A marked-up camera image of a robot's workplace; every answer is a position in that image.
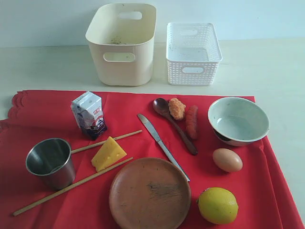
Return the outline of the orange fried nugget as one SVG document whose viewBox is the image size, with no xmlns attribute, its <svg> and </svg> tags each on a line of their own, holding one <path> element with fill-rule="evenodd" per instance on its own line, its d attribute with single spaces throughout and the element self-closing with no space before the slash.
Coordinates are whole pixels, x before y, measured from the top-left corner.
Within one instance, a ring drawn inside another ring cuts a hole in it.
<svg viewBox="0 0 305 229">
<path fill-rule="evenodd" d="M 184 118 L 185 108 L 186 105 L 184 105 L 177 98 L 172 98 L 169 100 L 169 111 L 175 120 L 182 120 Z"/>
</svg>

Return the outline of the red sausage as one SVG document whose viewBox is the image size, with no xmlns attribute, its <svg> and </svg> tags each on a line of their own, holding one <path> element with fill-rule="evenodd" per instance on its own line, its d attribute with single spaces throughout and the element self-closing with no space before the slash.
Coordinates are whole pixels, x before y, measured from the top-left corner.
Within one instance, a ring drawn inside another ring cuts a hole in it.
<svg viewBox="0 0 305 229">
<path fill-rule="evenodd" d="M 196 140 L 198 138 L 198 128 L 197 128 L 197 118 L 198 115 L 198 107 L 196 105 L 192 105 L 186 111 L 185 122 L 186 122 L 186 132 L 191 139 Z"/>
</svg>

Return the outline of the yellow cheese wedge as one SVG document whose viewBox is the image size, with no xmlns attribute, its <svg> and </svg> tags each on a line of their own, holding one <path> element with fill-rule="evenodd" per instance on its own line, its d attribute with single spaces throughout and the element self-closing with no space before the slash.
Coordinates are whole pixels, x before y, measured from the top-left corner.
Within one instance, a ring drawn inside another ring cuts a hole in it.
<svg viewBox="0 0 305 229">
<path fill-rule="evenodd" d="M 126 155 L 126 152 L 121 146 L 112 137 L 108 137 L 106 142 L 92 158 L 91 164 L 95 167 L 96 172 L 99 172 L 113 165 Z"/>
</svg>

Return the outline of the small milk carton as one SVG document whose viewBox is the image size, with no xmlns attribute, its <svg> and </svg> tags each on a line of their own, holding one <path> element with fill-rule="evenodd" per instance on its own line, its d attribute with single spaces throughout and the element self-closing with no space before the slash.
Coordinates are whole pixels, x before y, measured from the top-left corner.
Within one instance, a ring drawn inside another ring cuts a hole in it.
<svg viewBox="0 0 305 229">
<path fill-rule="evenodd" d="M 71 110 L 77 126 L 91 140 L 96 140 L 106 130 L 102 111 L 102 98 L 86 91 L 71 103 Z"/>
</svg>

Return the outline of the brown egg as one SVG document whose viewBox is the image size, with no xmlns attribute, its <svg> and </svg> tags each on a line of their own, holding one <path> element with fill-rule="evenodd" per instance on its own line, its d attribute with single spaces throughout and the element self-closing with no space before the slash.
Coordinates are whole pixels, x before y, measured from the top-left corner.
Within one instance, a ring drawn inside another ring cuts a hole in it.
<svg viewBox="0 0 305 229">
<path fill-rule="evenodd" d="M 243 168 L 241 158 L 234 151 L 218 148 L 213 152 L 214 163 L 225 172 L 237 172 Z"/>
</svg>

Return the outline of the yellow lemon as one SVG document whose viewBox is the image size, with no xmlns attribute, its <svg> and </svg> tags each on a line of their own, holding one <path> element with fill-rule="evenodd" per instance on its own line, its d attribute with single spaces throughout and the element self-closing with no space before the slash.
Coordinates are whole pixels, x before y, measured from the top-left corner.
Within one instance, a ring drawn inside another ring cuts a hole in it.
<svg viewBox="0 0 305 229">
<path fill-rule="evenodd" d="M 232 223 L 238 214 L 236 197 L 225 188 L 207 188 L 199 195 L 196 203 L 201 216 L 216 225 Z"/>
</svg>

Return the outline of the steel table knife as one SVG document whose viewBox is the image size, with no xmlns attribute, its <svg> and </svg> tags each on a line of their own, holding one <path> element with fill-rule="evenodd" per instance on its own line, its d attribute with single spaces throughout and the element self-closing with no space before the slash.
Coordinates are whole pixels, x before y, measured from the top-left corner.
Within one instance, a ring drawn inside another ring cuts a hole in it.
<svg viewBox="0 0 305 229">
<path fill-rule="evenodd" d="M 184 175 L 186 178 L 187 182 L 190 182 L 189 177 L 185 173 L 185 171 L 182 169 L 182 167 L 179 165 L 179 163 L 175 160 L 171 152 L 168 150 L 168 148 L 165 146 L 163 141 L 161 140 L 158 132 L 152 125 L 152 123 L 142 114 L 137 114 L 137 117 L 140 119 L 141 123 L 145 126 L 147 131 L 150 133 L 150 135 L 153 137 L 153 139 L 156 141 L 156 143 L 160 146 L 160 148 L 163 150 L 169 161 L 174 164 Z"/>
</svg>

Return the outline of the dark wooden spoon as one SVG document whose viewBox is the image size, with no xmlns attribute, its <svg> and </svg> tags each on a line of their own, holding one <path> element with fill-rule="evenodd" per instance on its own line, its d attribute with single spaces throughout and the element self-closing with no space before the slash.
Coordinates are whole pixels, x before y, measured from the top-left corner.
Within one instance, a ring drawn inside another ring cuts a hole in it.
<svg viewBox="0 0 305 229">
<path fill-rule="evenodd" d="M 167 101 L 163 98 L 157 98 L 153 101 L 153 108 L 155 112 L 165 117 L 175 127 L 189 152 L 194 156 L 197 155 L 198 150 L 196 146 L 189 140 L 184 131 L 177 125 L 177 123 L 171 117 Z"/>
</svg>

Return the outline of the upper wooden chopstick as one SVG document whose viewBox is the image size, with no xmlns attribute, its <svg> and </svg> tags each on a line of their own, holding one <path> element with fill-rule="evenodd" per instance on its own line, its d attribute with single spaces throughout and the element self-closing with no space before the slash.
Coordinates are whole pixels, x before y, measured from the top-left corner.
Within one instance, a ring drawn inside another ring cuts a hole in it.
<svg viewBox="0 0 305 229">
<path fill-rule="evenodd" d="M 121 135 L 121 136 L 114 137 L 113 139 L 114 140 L 119 140 L 119 139 L 123 139 L 123 138 L 129 137 L 129 136 L 141 133 L 141 132 L 142 132 L 142 130 L 138 130 L 138 131 L 134 131 L 134 132 L 131 132 L 131 133 L 128 133 L 128 134 L 124 134 L 124 135 Z M 74 149 L 74 150 L 71 151 L 71 153 L 75 154 L 75 153 L 85 151 L 85 150 L 88 150 L 88 149 L 91 149 L 91 148 L 94 148 L 94 147 L 97 147 L 97 146 L 101 146 L 105 142 L 106 142 L 106 140 L 98 142 L 98 143 L 94 143 L 94 144 L 91 144 L 91 145 L 88 145 L 88 146 L 84 146 L 84 147 L 81 147 L 81 148 L 78 148 L 78 149 Z"/>
</svg>

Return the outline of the wooden chopstick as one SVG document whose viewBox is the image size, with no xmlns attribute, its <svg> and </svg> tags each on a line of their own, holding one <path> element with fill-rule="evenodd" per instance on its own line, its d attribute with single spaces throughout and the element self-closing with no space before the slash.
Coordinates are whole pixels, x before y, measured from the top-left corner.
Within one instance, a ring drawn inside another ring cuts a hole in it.
<svg viewBox="0 0 305 229">
<path fill-rule="evenodd" d="M 128 133 L 128 134 L 124 134 L 124 135 L 121 135 L 121 136 L 114 137 L 113 139 L 114 140 L 119 140 L 119 139 L 123 139 L 123 138 L 129 137 L 129 136 L 141 133 L 141 132 L 142 132 L 142 130 L 138 130 L 138 131 L 134 131 L 134 132 L 131 132 L 131 133 Z M 94 143 L 94 144 L 91 144 L 91 145 L 88 145 L 88 146 L 84 146 L 84 147 L 81 147 L 81 148 L 78 148 L 78 149 L 74 149 L 74 150 L 71 151 L 71 153 L 75 154 L 75 153 L 85 151 L 85 150 L 88 150 L 88 149 L 91 149 L 91 148 L 94 148 L 94 147 L 97 147 L 97 146 L 101 146 L 105 142 L 106 142 L 106 140 L 98 142 L 98 143 Z"/>
<path fill-rule="evenodd" d="M 84 179 L 82 179 L 82 180 L 80 180 L 80 181 L 78 181 L 78 182 L 76 182 L 74 184 L 71 184 L 71 185 L 67 186 L 64 189 L 61 189 L 61 190 L 59 190 L 59 191 L 57 191 L 57 192 L 55 192 L 53 194 L 50 194 L 50 195 L 48 195 L 48 196 L 46 196 L 46 197 L 44 197 L 42 199 L 39 199 L 39 200 L 37 200 L 37 201 L 35 201 L 35 202 L 33 202 L 33 203 L 31 203 L 31 204 L 21 208 L 21 209 L 13 212 L 12 215 L 14 217 L 17 216 L 17 215 L 20 215 L 21 213 L 24 213 L 24 212 L 26 212 L 26 211 L 28 211 L 28 210 L 30 210 L 30 209 L 32 209 L 32 208 L 42 204 L 42 203 L 45 203 L 45 202 L 47 202 L 47 201 L 49 201 L 49 200 L 51 200 L 51 199 L 53 199 L 53 198 L 63 194 L 63 193 L 66 193 L 66 192 L 72 190 L 73 188 L 76 188 L 76 187 L 78 187 L 78 186 L 80 186 L 80 185 L 82 185 L 82 184 L 84 184 L 84 183 L 86 183 L 86 182 L 88 182 L 88 181 L 90 181 L 90 180 L 92 180 L 94 178 L 97 178 L 98 176 L 101 176 L 102 174 L 105 174 L 105 173 L 107 173 L 107 172 L 109 172 L 109 171 L 111 171 L 111 170 L 113 170 L 113 169 L 115 169 L 115 168 L 117 168 L 117 167 L 119 167 L 119 166 L 121 166 L 121 165 L 123 165 L 123 164 L 125 164 L 125 163 L 127 163 L 129 161 L 131 161 L 131 160 L 133 160 L 133 157 L 130 157 L 130 158 L 128 158 L 128 159 L 126 159 L 126 160 L 124 160 L 122 162 L 119 162 L 119 163 L 117 163 L 115 165 L 112 165 L 112 166 L 106 168 L 106 169 L 103 169 L 103 170 L 101 170 L 101 171 L 99 171 L 99 172 L 97 172 L 97 173 L 95 173 L 95 174 L 93 174 L 93 175 L 91 175 L 89 177 L 86 177 L 86 178 L 84 178 Z"/>
</svg>

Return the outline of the white perforated plastic basket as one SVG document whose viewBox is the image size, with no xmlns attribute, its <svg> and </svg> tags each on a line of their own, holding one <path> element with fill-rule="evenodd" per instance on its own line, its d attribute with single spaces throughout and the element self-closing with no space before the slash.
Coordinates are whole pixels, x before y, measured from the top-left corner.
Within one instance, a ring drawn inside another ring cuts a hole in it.
<svg viewBox="0 0 305 229">
<path fill-rule="evenodd" d="M 166 60 L 171 85 L 213 84 L 222 54 L 211 23 L 167 24 Z"/>
</svg>

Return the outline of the brown wooden plate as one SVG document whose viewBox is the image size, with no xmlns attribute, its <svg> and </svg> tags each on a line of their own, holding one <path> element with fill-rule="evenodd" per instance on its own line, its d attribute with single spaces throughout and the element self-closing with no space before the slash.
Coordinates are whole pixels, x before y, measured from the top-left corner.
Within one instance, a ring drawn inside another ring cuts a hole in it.
<svg viewBox="0 0 305 229">
<path fill-rule="evenodd" d="M 122 229 L 176 229 L 190 205 L 188 181 L 176 166 L 161 158 L 128 163 L 110 188 L 110 211 Z"/>
</svg>

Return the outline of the white ceramic bowl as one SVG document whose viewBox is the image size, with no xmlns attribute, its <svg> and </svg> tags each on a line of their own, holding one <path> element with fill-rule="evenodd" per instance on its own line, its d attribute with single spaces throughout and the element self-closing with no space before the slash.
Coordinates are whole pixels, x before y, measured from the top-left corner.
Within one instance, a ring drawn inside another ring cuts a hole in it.
<svg viewBox="0 0 305 229">
<path fill-rule="evenodd" d="M 207 112 L 215 135 L 231 146 L 245 146 L 264 138 L 270 129 L 269 117 L 256 103 L 240 97 L 223 97 Z"/>
</svg>

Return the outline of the cream plastic bin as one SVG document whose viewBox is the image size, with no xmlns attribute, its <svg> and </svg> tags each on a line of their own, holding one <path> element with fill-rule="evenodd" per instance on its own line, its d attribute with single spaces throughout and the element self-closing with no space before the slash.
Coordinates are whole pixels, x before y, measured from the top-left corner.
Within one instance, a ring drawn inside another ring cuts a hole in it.
<svg viewBox="0 0 305 229">
<path fill-rule="evenodd" d="M 139 86 L 150 81 L 156 16 L 156 8 L 144 3 L 110 3 L 98 8 L 85 38 L 104 84 Z"/>
</svg>

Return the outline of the red tablecloth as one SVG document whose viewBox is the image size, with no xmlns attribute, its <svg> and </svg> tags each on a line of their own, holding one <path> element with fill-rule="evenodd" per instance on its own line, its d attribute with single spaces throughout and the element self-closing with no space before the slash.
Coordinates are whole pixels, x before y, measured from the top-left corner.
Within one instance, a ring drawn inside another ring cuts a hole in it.
<svg viewBox="0 0 305 229">
<path fill-rule="evenodd" d="M 78 128 L 71 102 L 78 91 L 18 92 L 12 99 L 8 118 L 0 123 L 0 226 L 3 229 L 116 229 L 108 196 L 115 168 L 73 190 L 19 216 L 12 213 L 51 193 L 49 187 L 25 167 L 29 150 L 52 137 L 63 138 L 73 149 L 91 144 Z M 302 229 L 304 227 L 269 140 L 263 138 L 235 152 L 243 161 L 236 173 L 225 173 L 213 162 L 215 149 L 223 148 L 208 118 L 209 106 L 217 96 L 180 95 L 187 106 L 199 108 L 198 154 L 192 156 L 167 120 L 152 106 L 154 94 L 100 92 L 107 131 L 100 136 L 129 134 L 119 141 L 128 157 L 165 158 L 137 114 L 153 124 L 159 136 L 190 178 L 192 198 L 209 187 L 223 187 L 236 197 L 236 220 L 228 229 Z"/>
</svg>

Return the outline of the stainless steel cup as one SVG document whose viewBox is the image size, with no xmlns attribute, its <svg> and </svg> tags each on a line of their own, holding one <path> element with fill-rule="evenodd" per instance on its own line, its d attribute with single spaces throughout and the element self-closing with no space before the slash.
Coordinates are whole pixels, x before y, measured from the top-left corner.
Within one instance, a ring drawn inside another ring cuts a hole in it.
<svg viewBox="0 0 305 229">
<path fill-rule="evenodd" d="M 37 143 L 28 153 L 25 166 L 47 186 L 61 190 L 76 177 L 70 144 L 62 138 L 49 138 Z"/>
</svg>

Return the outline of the lower wooden chopstick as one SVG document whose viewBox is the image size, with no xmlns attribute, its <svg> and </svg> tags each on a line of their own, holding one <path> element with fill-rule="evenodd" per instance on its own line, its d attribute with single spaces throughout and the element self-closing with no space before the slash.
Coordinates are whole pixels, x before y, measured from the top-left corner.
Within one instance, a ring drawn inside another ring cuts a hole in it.
<svg viewBox="0 0 305 229">
<path fill-rule="evenodd" d="M 78 187 L 78 186 L 80 186 L 80 185 L 82 185 L 82 184 L 84 184 L 84 183 L 86 183 L 86 182 L 88 182 L 88 181 L 90 181 L 90 180 L 92 180 L 94 178 L 97 178 L 98 176 L 101 176 L 102 174 L 105 174 L 105 173 L 107 173 L 107 172 L 109 172 L 109 171 L 111 171 L 111 170 L 113 170 L 113 169 L 115 169 L 115 168 L 117 168 L 117 167 L 119 167 L 119 166 L 121 166 L 121 165 L 123 165 L 123 164 L 125 164 L 125 163 L 127 163 L 129 161 L 131 161 L 131 160 L 133 160 L 133 157 L 130 157 L 130 158 L 128 158 L 128 159 L 126 159 L 126 160 L 124 160 L 122 162 L 119 162 L 119 163 L 117 163 L 115 165 L 112 165 L 112 166 L 106 168 L 106 169 L 103 169 L 103 170 L 101 170 L 101 171 L 99 171 L 99 172 L 97 172 L 97 173 L 95 173 L 95 174 L 93 174 L 93 175 L 91 175 L 89 177 L 86 177 L 86 178 L 84 178 L 84 179 L 82 179 L 82 180 L 80 180 L 80 181 L 78 181 L 78 182 L 76 182 L 74 184 L 71 184 L 71 185 L 67 186 L 64 189 L 61 189 L 61 190 L 59 190 L 59 191 L 57 191 L 57 192 L 55 192 L 53 194 L 50 194 L 50 195 L 48 195 L 48 196 L 46 196 L 46 197 L 44 197 L 42 199 L 39 199 L 39 200 L 37 200 L 37 201 L 35 201 L 35 202 L 33 202 L 33 203 L 31 203 L 31 204 L 21 208 L 21 209 L 13 212 L 12 215 L 14 217 L 17 216 L 17 215 L 20 215 L 21 213 L 24 213 L 24 212 L 26 212 L 26 211 L 28 211 L 28 210 L 30 210 L 30 209 L 32 209 L 32 208 L 42 204 L 42 203 L 45 203 L 45 202 L 47 202 L 47 201 L 49 201 L 49 200 L 51 200 L 51 199 L 53 199 L 53 198 L 63 194 L 63 193 L 66 193 L 66 192 L 72 190 L 73 188 L 76 188 L 76 187 Z"/>
</svg>

